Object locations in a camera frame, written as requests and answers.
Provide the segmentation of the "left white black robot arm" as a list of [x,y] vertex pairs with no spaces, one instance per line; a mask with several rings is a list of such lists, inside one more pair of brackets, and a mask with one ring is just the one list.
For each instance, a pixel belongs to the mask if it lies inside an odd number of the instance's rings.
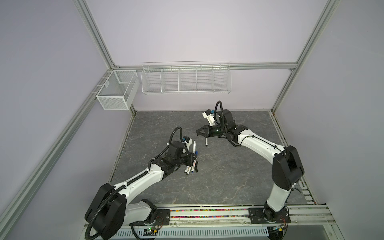
[[133,204],[132,200],[180,167],[192,167],[196,159],[194,140],[186,138],[180,142],[174,141],[139,174],[116,185],[102,185],[85,214],[85,220],[88,222],[85,239],[94,240],[101,237],[108,240],[123,225],[138,222],[145,225],[156,223],[159,218],[157,206],[147,199],[136,204]]

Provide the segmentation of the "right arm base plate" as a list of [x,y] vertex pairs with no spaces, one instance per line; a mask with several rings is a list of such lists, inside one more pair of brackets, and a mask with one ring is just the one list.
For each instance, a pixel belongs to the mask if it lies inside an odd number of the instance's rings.
[[270,208],[249,208],[248,218],[252,224],[289,224],[291,219],[287,208],[274,212]]

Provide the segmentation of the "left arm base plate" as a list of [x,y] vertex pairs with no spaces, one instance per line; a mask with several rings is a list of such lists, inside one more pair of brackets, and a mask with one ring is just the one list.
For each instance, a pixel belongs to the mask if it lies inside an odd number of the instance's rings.
[[157,209],[155,212],[150,213],[146,220],[134,222],[133,226],[168,226],[170,219],[170,209]]

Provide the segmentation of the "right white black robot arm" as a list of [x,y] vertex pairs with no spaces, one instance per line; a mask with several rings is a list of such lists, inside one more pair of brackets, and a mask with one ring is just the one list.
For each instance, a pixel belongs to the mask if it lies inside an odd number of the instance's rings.
[[305,173],[297,149],[273,143],[248,127],[236,124],[229,110],[217,112],[208,109],[202,115],[209,123],[196,130],[198,136],[206,139],[224,138],[234,147],[246,147],[254,151],[272,165],[274,185],[265,203],[264,214],[268,221],[273,221],[276,216],[282,215],[293,186]]

